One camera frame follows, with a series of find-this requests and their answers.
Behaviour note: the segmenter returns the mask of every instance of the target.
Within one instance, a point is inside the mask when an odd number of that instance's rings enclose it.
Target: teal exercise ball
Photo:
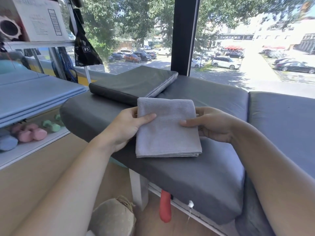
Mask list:
[[[21,71],[25,69],[27,68],[17,61],[11,61],[6,59],[0,60],[0,75],[14,71]]]

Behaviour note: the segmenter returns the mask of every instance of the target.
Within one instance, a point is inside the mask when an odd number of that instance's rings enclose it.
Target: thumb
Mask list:
[[[151,114],[145,115],[145,116],[140,117],[140,118],[135,118],[136,126],[139,128],[142,125],[151,122],[153,119],[156,118],[156,116],[157,115],[155,113],[151,113]]]
[[[201,116],[198,118],[180,120],[179,124],[183,127],[196,127],[199,125],[204,125],[204,119],[203,119],[203,116]]]

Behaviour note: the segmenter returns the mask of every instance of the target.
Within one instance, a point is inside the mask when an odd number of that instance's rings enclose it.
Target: stack of mats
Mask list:
[[[83,93],[81,84],[31,70],[0,75],[0,127],[5,127]]]

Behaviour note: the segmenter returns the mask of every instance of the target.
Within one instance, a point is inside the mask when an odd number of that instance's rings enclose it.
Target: red lever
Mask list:
[[[164,190],[161,191],[160,219],[164,223],[168,223],[172,219],[171,194]]]

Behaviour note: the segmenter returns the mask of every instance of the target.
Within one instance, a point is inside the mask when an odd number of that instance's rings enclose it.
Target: hand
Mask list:
[[[137,111],[138,107],[122,110],[112,123],[96,137],[98,145],[109,147],[110,153],[119,151],[137,133],[139,127],[156,118],[156,114],[137,118]]]
[[[211,107],[196,107],[197,118],[180,121],[184,127],[199,126],[199,135],[218,142],[231,143],[233,129],[242,120]]]

